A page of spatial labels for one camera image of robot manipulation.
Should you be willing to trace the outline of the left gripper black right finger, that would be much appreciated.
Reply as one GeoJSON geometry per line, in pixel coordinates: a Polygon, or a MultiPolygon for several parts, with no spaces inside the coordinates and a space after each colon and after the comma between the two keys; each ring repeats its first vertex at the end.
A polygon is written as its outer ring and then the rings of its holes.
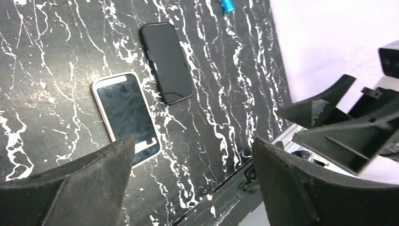
{"type": "Polygon", "coordinates": [[[256,138],[252,157],[272,226],[396,226],[399,187],[347,176],[256,138]]]}

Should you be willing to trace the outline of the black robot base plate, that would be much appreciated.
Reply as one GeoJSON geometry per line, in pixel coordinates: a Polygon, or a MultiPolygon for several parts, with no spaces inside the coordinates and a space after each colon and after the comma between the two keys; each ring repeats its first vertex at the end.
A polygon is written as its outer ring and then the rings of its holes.
{"type": "Polygon", "coordinates": [[[262,202],[253,160],[184,214],[175,226],[237,226],[262,202]]]}

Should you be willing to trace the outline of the beige phone case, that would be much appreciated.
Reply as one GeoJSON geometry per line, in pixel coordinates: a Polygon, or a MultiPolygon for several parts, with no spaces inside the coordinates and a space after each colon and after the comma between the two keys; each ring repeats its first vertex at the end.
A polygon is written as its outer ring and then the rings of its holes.
{"type": "Polygon", "coordinates": [[[162,150],[137,75],[120,73],[106,76],[95,80],[91,89],[111,141],[126,136],[133,138],[134,166],[155,157],[162,150]]]}

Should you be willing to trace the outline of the black phone case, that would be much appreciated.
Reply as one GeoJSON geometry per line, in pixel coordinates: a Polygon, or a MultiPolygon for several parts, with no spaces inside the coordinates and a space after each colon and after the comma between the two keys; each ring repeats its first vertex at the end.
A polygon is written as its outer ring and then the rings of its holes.
{"type": "Polygon", "coordinates": [[[144,24],[139,37],[161,100],[174,105],[192,97],[192,77],[175,27],[164,22],[144,24]]]}

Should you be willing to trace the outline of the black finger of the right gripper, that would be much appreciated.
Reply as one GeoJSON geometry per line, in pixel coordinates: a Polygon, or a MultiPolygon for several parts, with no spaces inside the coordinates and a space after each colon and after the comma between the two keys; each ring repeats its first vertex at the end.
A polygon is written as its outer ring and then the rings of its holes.
{"type": "Polygon", "coordinates": [[[352,117],[337,108],[337,104],[356,78],[344,74],[332,86],[306,100],[284,106],[277,115],[306,129],[351,120],[352,117]]]}
{"type": "Polygon", "coordinates": [[[380,97],[351,111],[354,118],[299,132],[293,141],[358,174],[376,156],[399,160],[399,98],[380,97]]]}

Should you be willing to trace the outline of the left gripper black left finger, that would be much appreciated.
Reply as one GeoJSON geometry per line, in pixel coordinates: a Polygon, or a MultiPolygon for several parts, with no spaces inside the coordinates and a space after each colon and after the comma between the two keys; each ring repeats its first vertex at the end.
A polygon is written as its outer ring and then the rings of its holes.
{"type": "Polygon", "coordinates": [[[116,225],[134,154],[127,136],[59,167],[2,182],[1,225],[116,225]]]}

